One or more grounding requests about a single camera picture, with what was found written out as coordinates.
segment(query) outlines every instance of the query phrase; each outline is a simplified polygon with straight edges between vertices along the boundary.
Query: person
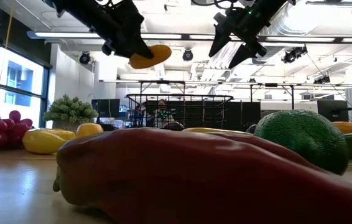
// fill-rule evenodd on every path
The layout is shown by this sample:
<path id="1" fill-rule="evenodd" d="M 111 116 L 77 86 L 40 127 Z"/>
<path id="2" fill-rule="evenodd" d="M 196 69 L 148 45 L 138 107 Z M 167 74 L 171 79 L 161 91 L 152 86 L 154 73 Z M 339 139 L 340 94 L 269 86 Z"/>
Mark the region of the person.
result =
<path id="1" fill-rule="evenodd" d="M 174 122 L 174 118 L 167 109 L 167 102 L 164 99 L 158 101 L 158 109 L 154 111 L 154 127 L 164 128 L 169 122 Z"/>

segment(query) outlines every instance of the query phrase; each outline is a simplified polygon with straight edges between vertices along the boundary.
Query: table surface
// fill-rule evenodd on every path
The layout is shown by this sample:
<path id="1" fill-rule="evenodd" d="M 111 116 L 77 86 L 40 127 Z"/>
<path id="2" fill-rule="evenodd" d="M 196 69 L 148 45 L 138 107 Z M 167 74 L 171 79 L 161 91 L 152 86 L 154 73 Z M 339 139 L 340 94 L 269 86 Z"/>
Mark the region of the table surface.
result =
<path id="1" fill-rule="evenodd" d="M 0 152 L 0 224 L 111 223 L 101 211 L 68 204 L 52 190 L 55 155 Z M 352 178 L 352 161 L 345 176 Z"/>

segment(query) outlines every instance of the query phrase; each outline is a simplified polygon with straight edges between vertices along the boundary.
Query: ceiling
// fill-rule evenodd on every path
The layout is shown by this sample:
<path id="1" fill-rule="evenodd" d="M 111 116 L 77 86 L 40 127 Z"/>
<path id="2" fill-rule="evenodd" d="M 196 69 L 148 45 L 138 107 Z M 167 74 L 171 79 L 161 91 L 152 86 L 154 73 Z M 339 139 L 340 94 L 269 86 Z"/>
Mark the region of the ceiling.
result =
<path id="1" fill-rule="evenodd" d="M 11 0 L 0 0 L 0 8 L 10 11 Z M 222 12 L 216 7 L 192 6 L 190 0 L 155 0 L 134 1 L 140 13 L 145 17 L 142 31 L 148 33 L 189 33 L 213 34 L 213 16 Z M 294 7 L 286 6 L 273 18 L 270 29 L 263 30 L 263 34 L 288 35 L 352 35 L 352 7 L 336 6 L 308 6 L 306 1 L 297 1 Z M 41 0 L 16 0 L 14 17 L 35 31 L 42 32 L 88 32 L 88 29 L 65 14 L 60 19 L 56 12 Z M 58 40 L 62 50 L 73 54 L 75 58 L 81 51 L 89 50 L 97 60 L 107 60 L 100 52 L 102 40 L 63 39 Z M 148 45 L 166 44 L 173 50 L 172 56 L 164 62 L 165 71 L 179 78 L 192 79 L 199 76 L 207 80 L 214 80 L 222 76 L 225 63 L 231 60 L 235 50 L 241 43 L 229 43 L 221 53 L 209 58 L 211 46 L 209 41 L 181 41 L 181 40 L 149 40 Z M 191 62 L 184 62 L 184 50 L 191 49 L 194 58 Z M 253 65 L 250 60 L 238 65 L 228 78 L 235 81 L 246 82 L 250 77 L 256 77 L 261 82 L 295 82 L 302 83 L 309 78 L 316 77 L 319 70 L 329 71 L 337 78 L 345 75 L 345 68 L 352 65 L 352 45 L 343 44 L 307 44 L 308 55 L 296 62 L 284 64 L 281 57 L 285 50 L 290 49 L 287 44 L 272 48 L 272 53 L 264 65 Z M 133 70 L 125 61 L 118 73 L 121 78 L 140 79 L 148 74 L 146 79 L 152 77 L 147 70 Z"/>

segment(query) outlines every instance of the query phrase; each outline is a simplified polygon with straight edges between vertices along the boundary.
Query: monitor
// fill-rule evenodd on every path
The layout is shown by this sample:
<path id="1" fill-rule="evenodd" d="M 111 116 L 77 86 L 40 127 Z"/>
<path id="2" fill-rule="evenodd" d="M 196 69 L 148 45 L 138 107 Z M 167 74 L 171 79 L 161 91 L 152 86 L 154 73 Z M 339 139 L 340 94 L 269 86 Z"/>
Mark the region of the monitor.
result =
<path id="1" fill-rule="evenodd" d="M 118 118 L 120 102 L 120 99 L 100 99 L 92 100 L 91 104 L 100 118 Z"/>
<path id="2" fill-rule="evenodd" d="M 318 100 L 318 113 L 331 122 L 349 121 L 348 103 L 343 100 Z"/>

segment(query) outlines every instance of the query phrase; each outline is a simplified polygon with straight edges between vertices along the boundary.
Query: wire basket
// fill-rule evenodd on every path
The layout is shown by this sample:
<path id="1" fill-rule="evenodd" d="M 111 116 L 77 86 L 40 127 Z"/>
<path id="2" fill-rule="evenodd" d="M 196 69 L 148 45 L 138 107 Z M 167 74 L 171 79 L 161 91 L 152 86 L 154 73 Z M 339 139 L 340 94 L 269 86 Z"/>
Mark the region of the wire basket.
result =
<path id="1" fill-rule="evenodd" d="M 185 128 L 222 129 L 226 121 L 226 95 L 129 94 L 132 127 L 181 131 Z"/>

